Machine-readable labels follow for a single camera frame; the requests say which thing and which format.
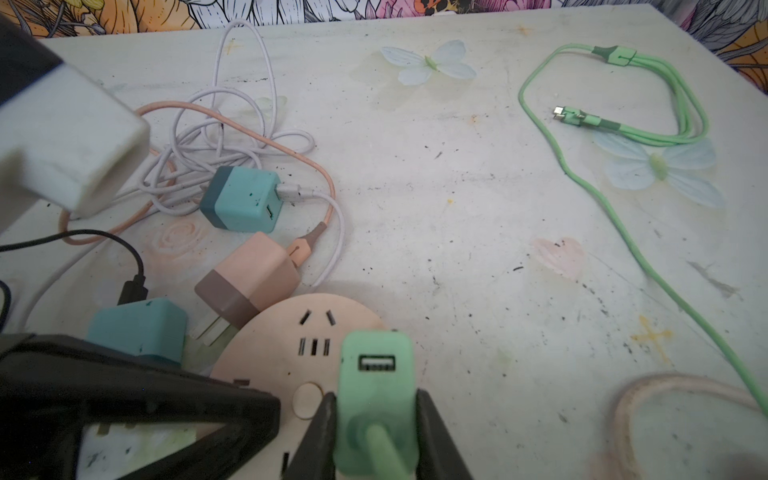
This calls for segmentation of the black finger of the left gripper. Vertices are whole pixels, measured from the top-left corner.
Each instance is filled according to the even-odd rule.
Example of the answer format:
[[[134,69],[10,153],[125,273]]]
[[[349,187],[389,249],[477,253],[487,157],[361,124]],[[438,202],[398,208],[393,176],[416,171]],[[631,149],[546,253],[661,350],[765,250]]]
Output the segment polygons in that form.
[[[66,335],[1,337],[1,476],[73,479],[86,426],[213,423],[131,479],[226,479],[278,434],[275,396]]]

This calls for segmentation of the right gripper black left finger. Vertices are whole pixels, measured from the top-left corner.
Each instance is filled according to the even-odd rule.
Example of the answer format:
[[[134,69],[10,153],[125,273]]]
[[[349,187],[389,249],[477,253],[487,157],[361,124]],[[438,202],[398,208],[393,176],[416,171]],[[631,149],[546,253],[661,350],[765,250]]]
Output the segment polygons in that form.
[[[283,480],[335,480],[334,448],[337,430],[337,400],[326,394],[292,457]]]

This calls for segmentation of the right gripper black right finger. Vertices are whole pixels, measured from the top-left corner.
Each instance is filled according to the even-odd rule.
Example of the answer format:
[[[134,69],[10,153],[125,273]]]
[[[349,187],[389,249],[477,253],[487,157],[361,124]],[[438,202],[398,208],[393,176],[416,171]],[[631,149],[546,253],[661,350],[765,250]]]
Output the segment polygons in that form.
[[[417,441],[419,460],[416,478],[420,480],[472,480],[430,394],[416,394]]]

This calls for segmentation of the light green USB charger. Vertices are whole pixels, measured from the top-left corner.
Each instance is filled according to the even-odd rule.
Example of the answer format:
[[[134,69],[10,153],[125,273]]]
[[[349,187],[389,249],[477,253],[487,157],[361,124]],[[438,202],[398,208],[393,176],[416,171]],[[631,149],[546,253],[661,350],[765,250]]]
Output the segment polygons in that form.
[[[347,477],[412,479],[419,460],[413,344],[396,331],[345,337],[334,462]]]

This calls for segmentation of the teal charger with black cable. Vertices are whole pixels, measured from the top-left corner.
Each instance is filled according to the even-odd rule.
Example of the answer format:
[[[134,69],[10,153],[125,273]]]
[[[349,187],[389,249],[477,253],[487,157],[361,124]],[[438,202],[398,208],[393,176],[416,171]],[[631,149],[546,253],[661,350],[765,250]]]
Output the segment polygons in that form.
[[[188,316],[167,298],[97,312],[86,340],[125,354],[180,367]]]

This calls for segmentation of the teal charger with white cable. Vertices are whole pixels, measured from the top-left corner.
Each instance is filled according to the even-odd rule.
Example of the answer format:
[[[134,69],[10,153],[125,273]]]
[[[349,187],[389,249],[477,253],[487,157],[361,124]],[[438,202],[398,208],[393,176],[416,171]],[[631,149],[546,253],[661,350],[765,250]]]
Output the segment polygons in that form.
[[[283,201],[277,195],[275,172],[242,166],[217,169],[199,210],[218,229],[271,233]]]

